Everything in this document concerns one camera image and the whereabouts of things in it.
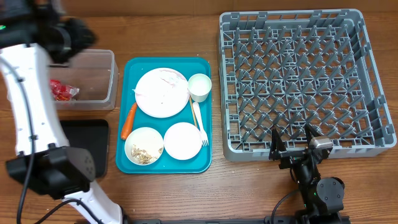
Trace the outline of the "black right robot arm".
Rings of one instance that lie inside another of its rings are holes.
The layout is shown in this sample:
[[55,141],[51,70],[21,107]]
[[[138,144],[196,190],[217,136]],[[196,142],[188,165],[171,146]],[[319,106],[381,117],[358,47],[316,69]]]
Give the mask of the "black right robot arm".
[[[272,130],[269,159],[279,161],[280,169],[288,169],[298,189],[284,196],[274,207],[269,223],[349,223],[342,217],[345,184],[337,177],[321,178],[317,165],[327,159],[333,149],[333,142],[318,133],[310,124],[304,125],[307,147],[301,151],[288,151],[278,131]],[[291,217],[277,217],[276,211],[282,202],[296,193],[303,199],[304,209]]]

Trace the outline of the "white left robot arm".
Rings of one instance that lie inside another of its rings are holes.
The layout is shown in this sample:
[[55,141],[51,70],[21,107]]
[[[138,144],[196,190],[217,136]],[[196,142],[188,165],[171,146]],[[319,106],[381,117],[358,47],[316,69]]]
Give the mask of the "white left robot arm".
[[1,73],[16,126],[10,177],[60,205],[71,205],[90,223],[127,223],[128,216],[99,186],[90,151],[71,147],[58,118],[48,66],[63,64],[95,43],[94,33],[52,1],[3,1]]

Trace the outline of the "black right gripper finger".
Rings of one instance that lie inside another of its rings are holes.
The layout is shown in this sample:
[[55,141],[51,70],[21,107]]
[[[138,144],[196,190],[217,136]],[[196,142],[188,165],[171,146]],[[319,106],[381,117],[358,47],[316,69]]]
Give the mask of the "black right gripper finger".
[[279,160],[282,153],[286,151],[285,144],[282,141],[276,128],[272,129],[271,149],[269,152],[269,160]]
[[313,138],[321,137],[321,134],[319,134],[319,133],[312,127],[312,125],[309,124],[309,123],[306,123],[306,124],[304,125],[304,130],[305,130],[305,135],[306,135],[306,138],[307,138],[307,142],[308,142],[308,143],[310,143],[310,141],[311,141]]

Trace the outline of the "orange carrot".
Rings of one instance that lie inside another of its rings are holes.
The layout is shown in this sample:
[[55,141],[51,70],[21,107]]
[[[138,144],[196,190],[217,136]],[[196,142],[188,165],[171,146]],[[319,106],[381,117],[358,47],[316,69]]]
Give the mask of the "orange carrot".
[[123,125],[123,128],[121,130],[121,139],[122,140],[126,140],[132,131],[136,110],[137,110],[137,103],[133,103],[131,106],[131,109],[127,115],[125,123]]

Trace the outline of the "white plastic cup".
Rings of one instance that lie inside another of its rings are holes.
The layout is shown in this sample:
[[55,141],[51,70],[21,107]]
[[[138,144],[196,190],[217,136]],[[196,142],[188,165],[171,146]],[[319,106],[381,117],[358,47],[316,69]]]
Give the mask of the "white plastic cup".
[[188,90],[193,101],[201,103],[205,101],[210,94],[212,88],[209,76],[197,73],[188,80]]

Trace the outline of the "white bowl with food scraps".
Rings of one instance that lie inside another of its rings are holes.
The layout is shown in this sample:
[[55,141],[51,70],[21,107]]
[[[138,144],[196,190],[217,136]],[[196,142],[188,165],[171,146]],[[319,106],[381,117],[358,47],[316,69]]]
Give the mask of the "white bowl with food scraps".
[[153,128],[138,128],[125,140],[124,151],[133,164],[148,166],[161,157],[164,151],[164,140]]

